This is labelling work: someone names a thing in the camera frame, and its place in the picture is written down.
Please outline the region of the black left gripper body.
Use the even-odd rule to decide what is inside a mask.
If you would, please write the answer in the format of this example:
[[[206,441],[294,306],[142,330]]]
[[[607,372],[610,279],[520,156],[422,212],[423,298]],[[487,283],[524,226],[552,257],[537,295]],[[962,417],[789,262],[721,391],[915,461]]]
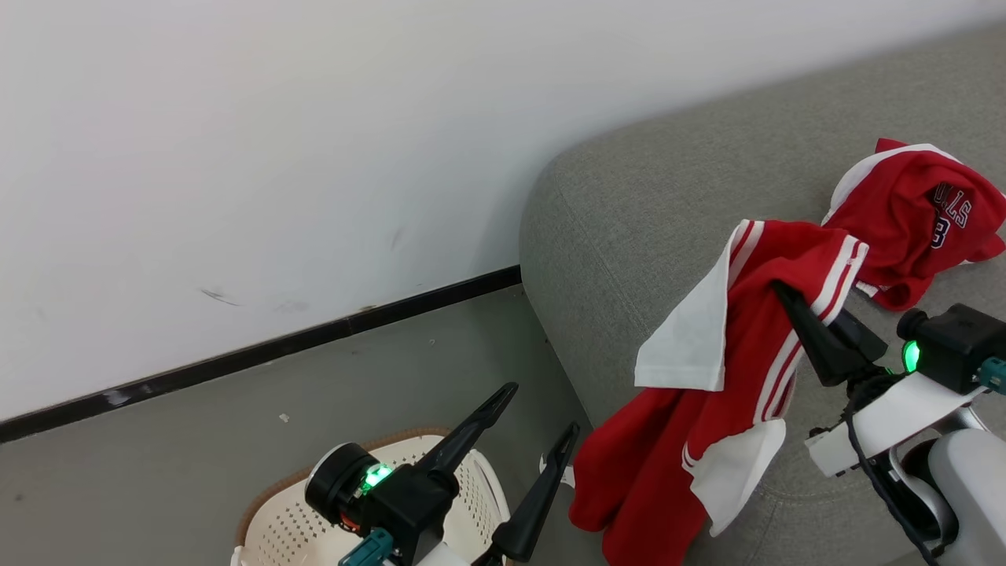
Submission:
[[[311,469],[305,484],[305,501],[327,522],[359,531],[366,495],[392,473],[391,466],[357,443],[345,442],[328,451]]]

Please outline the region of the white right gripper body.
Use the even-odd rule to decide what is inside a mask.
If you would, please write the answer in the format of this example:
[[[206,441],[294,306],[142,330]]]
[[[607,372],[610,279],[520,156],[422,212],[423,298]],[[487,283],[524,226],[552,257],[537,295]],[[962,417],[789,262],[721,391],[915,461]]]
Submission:
[[[941,435],[985,428],[973,404],[985,393],[985,315],[951,307],[930,316],[905,312],[896,334],[903,340],[902,373],[867,362],[865,376],[848,382],[850,415],[805,441],[826,476],[889,454],[923,431]]]

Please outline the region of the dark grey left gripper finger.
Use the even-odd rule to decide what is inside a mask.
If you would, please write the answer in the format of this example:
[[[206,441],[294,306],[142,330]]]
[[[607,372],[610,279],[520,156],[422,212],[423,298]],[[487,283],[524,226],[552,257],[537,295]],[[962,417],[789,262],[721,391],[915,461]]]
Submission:
[[[442,476],[454,474],[481,435],[495,426],[518,390],[519,385],[516,382],[503,384],[460,425],[435,444],[435,447],[418,460],[417,469]]]
[[[553,505],[558,487],[563,483],[581,426],[571,422],[547,454],[542,456],[542,470],[510,519],[496,527],[491,541],[491,562],[526,563],[531,559],[542,528]]]

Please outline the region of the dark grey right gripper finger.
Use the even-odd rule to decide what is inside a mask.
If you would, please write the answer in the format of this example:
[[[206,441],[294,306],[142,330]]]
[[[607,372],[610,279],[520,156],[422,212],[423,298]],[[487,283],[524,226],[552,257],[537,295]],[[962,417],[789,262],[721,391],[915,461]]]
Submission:
[[[837,340],[832,333],[832,322],[826,325],[820,320],[802,293],[779,280],[773,281],[773,291],[823,386],[838,386],[865,376],[865,359]]]
[[[832,333],[866,362],[874,363],[887,353],[888,344],[849,311],[839,312],[832,322]]]

